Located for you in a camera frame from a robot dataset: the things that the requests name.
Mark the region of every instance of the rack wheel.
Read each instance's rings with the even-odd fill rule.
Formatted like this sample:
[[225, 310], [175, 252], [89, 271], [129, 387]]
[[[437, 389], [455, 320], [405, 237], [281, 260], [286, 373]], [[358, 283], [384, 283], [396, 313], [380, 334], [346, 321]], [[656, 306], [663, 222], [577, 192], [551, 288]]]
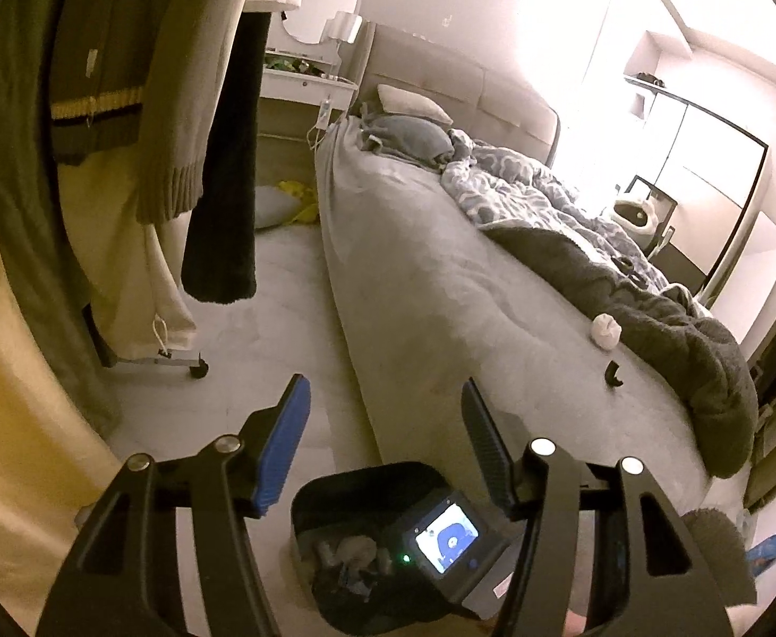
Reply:
[[202, 359], [202, 357], [199, 357], [199, 365], [190, 367], [190, 375], [192, 378], [199, 380], [208, 375], [209, 369], [208, 362]]

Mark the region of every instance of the drawstring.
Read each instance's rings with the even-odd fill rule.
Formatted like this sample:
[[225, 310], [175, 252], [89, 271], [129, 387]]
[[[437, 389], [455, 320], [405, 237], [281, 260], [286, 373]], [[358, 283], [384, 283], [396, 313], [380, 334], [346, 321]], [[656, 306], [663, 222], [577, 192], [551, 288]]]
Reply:
[[[159, 333], [157, 331], [157, 324], [160, 323], [161, 327], [163, 327], [163, 331]], [[155, 333], [155, 338], [157, 339], [157, 344], [160, 345], [161, 349], [158, 350], [158, 354], [164, 355], [164, 357], [169, 356], [169, 350], [167, 347], [167, 343], [169, 341], [169, 333], [167, 330], [167, 322], [164, 321], [164, 319], [161, 318], [161, 316], [158, 316], [157, 313], [155, 314], [155, 319], [151, 322], [151, 331]]]

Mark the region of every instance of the trash bin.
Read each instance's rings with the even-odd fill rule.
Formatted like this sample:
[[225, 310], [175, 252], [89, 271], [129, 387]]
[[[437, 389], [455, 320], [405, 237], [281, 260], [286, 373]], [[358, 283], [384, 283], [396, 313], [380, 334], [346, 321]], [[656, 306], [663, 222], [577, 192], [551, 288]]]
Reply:
[[[383, 634], [412, 623], [431, 623], [453, 606], [386, 533], [407, 510], [433, 492], [450, 491], [437, 470], [419, 462], [386, 464], [325, 476], [293, 499], [293, 558], [317, 609], [336, 630]], [[344, 538], [368, 537], [383, 556], [366, 573], [361, 591], [344, 586], [343, 566], [321, 559], [320, 545], [334, 552]], [[389, 558], [389, 572], [385, 561]]]

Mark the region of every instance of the gray pillow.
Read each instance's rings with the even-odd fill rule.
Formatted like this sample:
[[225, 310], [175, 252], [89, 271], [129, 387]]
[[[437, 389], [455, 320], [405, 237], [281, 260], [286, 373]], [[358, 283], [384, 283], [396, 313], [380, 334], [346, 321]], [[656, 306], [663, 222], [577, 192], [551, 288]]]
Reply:
[[365, 147], [373, 152], [437, 169], [453, 158], [453, 142], [446, 131], [419, 117], [401, 114], [368, 117], [362, 125]]
[[275, 227], [289, 221], [302, 210], [300, 199], [275, 186], [255, 187], [255, 229]]

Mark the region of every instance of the mattress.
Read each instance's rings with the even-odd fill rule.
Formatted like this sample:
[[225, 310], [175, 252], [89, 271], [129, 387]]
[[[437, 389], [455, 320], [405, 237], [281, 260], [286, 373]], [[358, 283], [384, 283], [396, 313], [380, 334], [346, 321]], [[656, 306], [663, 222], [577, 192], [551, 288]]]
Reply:
[[329, 131], [317, 184], [332, 293], [382, 459], [431, 464], [487, 501], [460, 414], [472, 376], [515, 454], [531, 434], [589, 462], [634, 455], [678, 511], [698, 507], [709, 476], [661, 376], [627, 347], [595, 346], [589, 319], [476, 231], [438, 176], [359, 150], [359, 122]]

